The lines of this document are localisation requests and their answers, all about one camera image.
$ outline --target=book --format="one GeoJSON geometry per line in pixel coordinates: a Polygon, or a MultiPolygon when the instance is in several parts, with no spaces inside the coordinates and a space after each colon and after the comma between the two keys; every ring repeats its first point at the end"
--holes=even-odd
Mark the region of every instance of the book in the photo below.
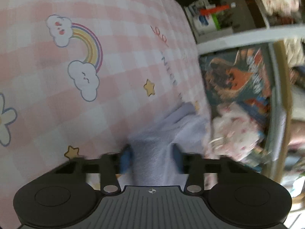
{"type": "Polygon", "coordinates": [[[270,103],[266,98],[259,96],[256,99],[249,99],[237,104],[257,122],[260,130],[266,129],[270,115],[270,103]]]}
{"type": "Polygon", "coordinates": [[[211,105],[271,95],[262,45],[200,56],[199,64],[211,105]]]}

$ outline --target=bedding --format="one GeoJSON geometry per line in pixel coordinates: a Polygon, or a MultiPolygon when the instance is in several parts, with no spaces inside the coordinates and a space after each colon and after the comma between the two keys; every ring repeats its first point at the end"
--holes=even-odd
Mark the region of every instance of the bedding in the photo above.
{"type": "Polygon", "coordinates": [[[0,0],[0,25],[3,229],[19,226],[24,184],[68,158],[119,151],[182,102],[206,119],[208,145],[196,44],[174,0],[0,0]]]}

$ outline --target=book cover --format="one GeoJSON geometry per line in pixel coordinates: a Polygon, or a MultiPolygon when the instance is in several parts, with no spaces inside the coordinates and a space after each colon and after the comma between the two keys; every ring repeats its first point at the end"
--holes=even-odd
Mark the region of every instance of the book cover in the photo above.
{"type": "Polygon", "coordinates": [[[211,105],[271,95],[261,47],[201,56],[199,63],[211,105]]]}

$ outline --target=pink patterned fabric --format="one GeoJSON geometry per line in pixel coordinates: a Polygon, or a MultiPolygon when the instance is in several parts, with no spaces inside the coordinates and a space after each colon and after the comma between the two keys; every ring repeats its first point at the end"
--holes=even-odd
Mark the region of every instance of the pink patterned fabric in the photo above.
{"type": "Polygon", "coordinates": [[[87,158],[119,151],[129,133],[181,100],[209,118],[194,38],[174,0],[0,0],[0,25],[3,229],[19,226],[16,191],[65,162],[68,145],[87,158]],[[93,48],[77,38],[77,25],[88,40],[96,36],[93,48]],[[57,38],[71,28],[74,36],[57,38]],[[85,61],[98,42],[96,61],[85,61]],[[155,95],[147,95],[147,79],[155,95]]]}

